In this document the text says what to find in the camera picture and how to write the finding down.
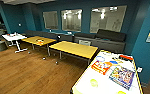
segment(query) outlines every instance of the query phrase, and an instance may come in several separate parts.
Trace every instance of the window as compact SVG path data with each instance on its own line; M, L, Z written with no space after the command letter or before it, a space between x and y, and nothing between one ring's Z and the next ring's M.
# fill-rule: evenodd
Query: window
M120 32L126 6L93 8L91 11L90 33L98 29Z
M62 29L65 31L81 31L81 9L62 11Z
M57 11L43 12L46 29L58 29Z

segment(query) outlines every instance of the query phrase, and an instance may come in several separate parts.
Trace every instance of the table leg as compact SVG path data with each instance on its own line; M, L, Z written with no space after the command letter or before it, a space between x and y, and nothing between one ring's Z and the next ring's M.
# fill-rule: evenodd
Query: table leg
M10 41L10 42L11 42L11 45L9 45L9 46L17 45L17 44L14 44L13 41Z
M62 59L62 51L60 51L60 59Z
M34 44L32 44L32 49L35 50Z
M50 56L49 45L47 44L48 55Z
M88 65L90 65L90 59L88 59Z
M27 50L27 48L21 50L21 49L20 49L20 45L19 45L19 43L18 43L17 40L16 40L16 44L17 44L18 51L15 51L15 53Z

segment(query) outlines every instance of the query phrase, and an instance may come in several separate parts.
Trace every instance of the table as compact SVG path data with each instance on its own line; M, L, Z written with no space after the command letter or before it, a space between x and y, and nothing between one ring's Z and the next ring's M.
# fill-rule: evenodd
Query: table
M15 34L6 34L6 35L2 35L2 36L7 41L11 41L12 44L9 45L9 46L17 45L18 51L15 51L15 53L27 50L27 49L21 49L20 45L19 45L19 43L17 41L17 40L24 39L24 38L27 38L27 37L25 37L25 36L23 36L21 34L17 34L17 33L15 33Z
M134 60L130 62L118 59L120 60L119 62L123 63L118 62L117 65L112 65L105 75L93 69L93 64L96 61L112 62L114 58L118 58L120 55L100 51L72 87L73 94L143 94ZM111 73L117 66L122 66L135 72L130 89L126 89L110 79Z
M97 47L81 45L81 44L67 42L67 41L61 41L59 43L51 45L50 48L60 50L60 59L61 59L61 52L63 51L63 52L67 52L70 54L87 58L88 64L90 62L90 59L98 49Z
M47 49L48 49L48 55L50 56L50 52L49 52L49 43L52 43L56 40L54 39L49 39L49 38L44 38L44 37L40 37L40 36L34 36L34 37L29 37L29 38L26 38L26 39L22 39L22 41L25 41L25 42L28 42L28 43L31 43L32 44L32 47L33 47L33 50L35 49L34 48L34 44L35 45L39 45L39 46L43 46L43 45L47 45Z

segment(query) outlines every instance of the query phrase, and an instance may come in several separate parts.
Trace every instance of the teal wall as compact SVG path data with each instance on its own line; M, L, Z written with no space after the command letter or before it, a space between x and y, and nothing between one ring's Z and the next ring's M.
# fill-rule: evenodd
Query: teal wall
M27 30L22 6L7 5L0 1L0 13L8 33L22 33L23 31Z
M57 33L67 33L62 30L61 11L67 9L82 9L82 33L90 31L91 9L127 5L121 32L127 34L125 53L133 55L136 65L143 68L139 73L141 82L150 81L150 43L146 38L150 32L150 0L59 0L43 4L7 5L0 1L0 12L9 33L25 30L49 32L45 29L43 12L58 12Z
M33 3L26 3L22 5L22 8L28 30L41 31L42 29L37 5Z
M132 55L134 56L137 66L143 68L142 73L139 73L140 80L148 83L150 81L150 43L146 42L150 32L150 5L146 13L146 17L141 26L139 35L135 42Z

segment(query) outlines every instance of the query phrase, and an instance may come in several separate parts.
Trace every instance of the wooden table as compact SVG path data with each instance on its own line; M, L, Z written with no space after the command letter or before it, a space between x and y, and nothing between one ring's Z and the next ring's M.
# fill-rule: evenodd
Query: wooden table
M37 40L43 40L43 43L38 43ZM22 39L22 41L28 42L28 43L32 43L32 47L33 50L34 48L34 44L35 45L39 45L39 46L43 46L43 45L47 45L47 49L48 49L48 55L50 56L50 52L49 52L49 43L52 43L56 40L54 39L49 39L49 38L44 38L44 37L40 37L40 36L34 36L34 37L30 37L30 38L26 38L26 39Z
M63 51L89 59L88 64L90 62L90 59L98 49L97 47L81 45L67 41L62 41L54 45L51 45L50 48L60 50L60 59L61 59L61 51Z

